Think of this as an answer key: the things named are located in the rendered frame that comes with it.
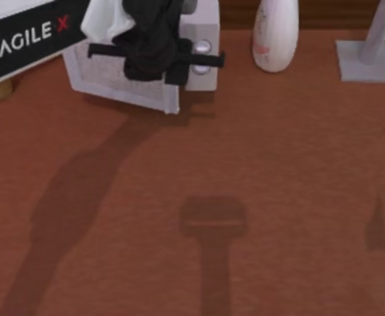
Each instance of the stand base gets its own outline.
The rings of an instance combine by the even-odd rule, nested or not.
[[[364,41],[336,41],[340,72],[343,82],[385,84],[385,44],[377,60],[366,65],[359,60]]]

